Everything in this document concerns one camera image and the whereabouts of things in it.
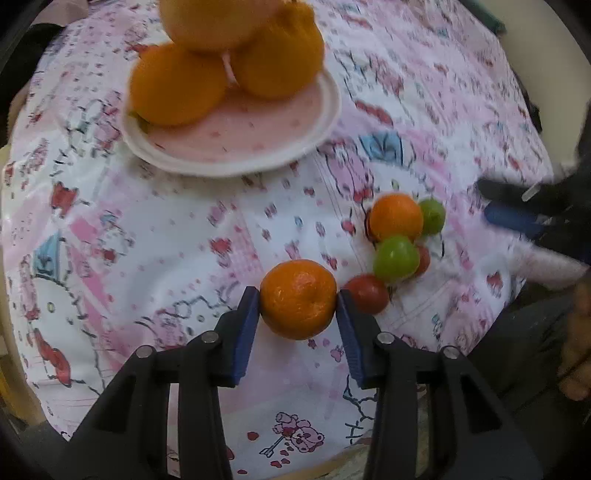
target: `screw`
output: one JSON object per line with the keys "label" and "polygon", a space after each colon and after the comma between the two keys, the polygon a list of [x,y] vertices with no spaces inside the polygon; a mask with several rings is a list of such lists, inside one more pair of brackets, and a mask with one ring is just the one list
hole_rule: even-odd
{"label": "screw", "polygon": [[443,355],[445,355],[447,358],[451,360],[455,360],[461,355],[461,353],[456,347],[447,346],[443,348]]}
{"label": "screw", "polygon": [[203,332],[200,338],[203,343],[215,343],[220,336],[213,330],[208,330],[207,332]]}
{"label": "screw", "polygon": [[140,358],[148,358],[152,353],[154,353],[154,348],[149,345],[142,345],[135,351],[135,354]]}
{"label": "screw", "polygon": [[396,340],[396,337],[390,332],[379,332],[376,338],[383,345],[390,345]]}

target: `pink plate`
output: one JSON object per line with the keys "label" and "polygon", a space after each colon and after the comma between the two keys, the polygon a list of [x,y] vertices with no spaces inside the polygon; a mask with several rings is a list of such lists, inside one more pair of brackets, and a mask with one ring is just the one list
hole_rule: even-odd
{"label": "pink plate", "polygon": [[195,124],[155,127],[128,110],[122,130],[131,151],[156,167],[230,177],[278,168],[301,157],[330,135],[339,115],[339,87],[325,70],[289,100],[259,100],[236,88]]}

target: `green fruit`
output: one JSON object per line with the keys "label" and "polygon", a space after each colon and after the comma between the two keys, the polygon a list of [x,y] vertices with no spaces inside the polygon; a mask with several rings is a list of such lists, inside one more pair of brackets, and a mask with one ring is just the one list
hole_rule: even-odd
{"label": "green fruit", "polygon": [[404,235],[394,235],[378,245],[374,274],[381,280],[394,281],[409,277],[418,268],[421,255]]}
{"label": "green fruit", "polygon": [[445,208],[436,199],[419,202],[423,212],[423,235],[435,235],[443,230],[445,224]]}

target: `floral patterned tablecloth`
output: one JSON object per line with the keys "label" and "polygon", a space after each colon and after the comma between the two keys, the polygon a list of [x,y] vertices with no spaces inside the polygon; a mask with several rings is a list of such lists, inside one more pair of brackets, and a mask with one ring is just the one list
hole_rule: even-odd
{"label": "floral patterned tablecloth", "polygon": [[[154,0],[92,2],[41,59],[4,170],[2,242],[27,381],[65,438],[135,348],[211,329],[278,262],[316,260],[339,285],[371,270],[364,219],[383,193],[447,209],[426,242],[431,267],[392,287],[378,316],[412,346],[468,352],[518,291],[515,274],[570,274],[482,219],[483,173],[551,175],[497,39],[455,0],[312,3],[342,118],[317,151],[269,173],[175,176],[122,141],[130,68],[166,40]],[[375,401],[350,380],[334,322],[307,342],[261,322],[246,377],[220,392],[233,472],[269,478],[329,459],[364,441]]]}

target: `large orange fruit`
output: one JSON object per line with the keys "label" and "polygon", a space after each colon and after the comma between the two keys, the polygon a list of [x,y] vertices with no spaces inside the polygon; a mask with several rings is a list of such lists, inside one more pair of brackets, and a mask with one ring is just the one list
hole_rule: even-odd
{"label": "large orange fruit", "polygon": [[324,40],[312,7],[285,4],[248,42],[230,52],[238,85],[248,93],[274,100],[292,96],[322,69]]}
{"label": "large orange fruit", "polygon": [[142,54],[131,72],[129,98],[140,117],[167,127],[203,118],[222,101],[227,86],[219,56],[168,43]]}
{"label": "large orange fruit", "polygon": [[162,25],[173,42],[195,51],[224,51],[250,37],[282,0],[160,0]]}
{"label": "large orange fruit", "polygon": [[380,242],[393,235],[414,241],[423,231],[423,212],[409,195],[390,193],[374,203],[369,213],[369,230]]}
{"label": "large orange fruit", "polygon": [[328,327],[335,313],[336,281],[312,260],[291,260],[261,282],[261,314],[273,332],[305,340]]}

